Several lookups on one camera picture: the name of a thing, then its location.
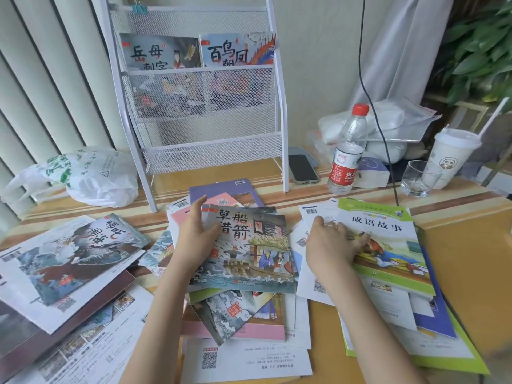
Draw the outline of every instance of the phone screen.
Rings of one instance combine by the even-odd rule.
[[[305,155],[289,155],[288,165],[297,182],[316,181],[318,179],[315,170],[311,167]]]

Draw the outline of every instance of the hand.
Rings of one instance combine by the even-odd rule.
[[[340,270],[349,268],[357,252],[368,243],[368,233],[354,240],[347,238],[347,228],[341,222],[328,222],[315,217],[306,244],[306,261],[322,284],[330,276],[339,277]]]
[[[201,223],[201,206],[206,201],[206,195],[192,203],[190,213],[180,226],[178,244],[174,248],[169,267],[176,267],[192,278],[195,271],[206,260],[214,246],[215,239],[221,232],[221,224],[215,224],[208,230],[203,230]]]

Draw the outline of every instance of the white metal book rack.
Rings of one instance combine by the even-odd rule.
[[[172,70],[126,70],[119,33],[199,37],[208,33],[277,32],[272,0],[257,7],[148,6],[147,14],[131,6],[101,0],[119,112],[131,154],[152,212],[157,206],[149,175],[280,157],[283,191],[288,191],[288,122],[277,36],[272,65],[201,67]],[[176,113],[140,110],[137,88],[147,81],[181,78],[201,92],[201,109]],[[240,104],[216,102],[212,80],[247,89],[253,78],[266,80],[249,89]],[[159,102],[172,107],[164,92]]]

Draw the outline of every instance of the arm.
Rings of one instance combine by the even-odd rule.
[[[176,246],[166,271],[160,278],[146,324],[121,377],[121,384],[174,382],[178,361],[183,303],[190,279],[210,254],[220,233],[220,224],[204,231],[201,205],[195,201],[189,217],[180,227]]]
[[[357,362],[368,384],[426,383],[406,350],[382,320],[352,269],[352,259],[370,235],[349,241],[346,227],[316,217],[306,246],[306,259],[325,287],[349,330]]]

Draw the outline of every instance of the plastic bottle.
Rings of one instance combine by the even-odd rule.
[[[366,115],[370,108],[366,104],[355,104],[352,116],[347,120],[338,136],[327,187],[336,195],[352,189],[357,167],[368,140]]]

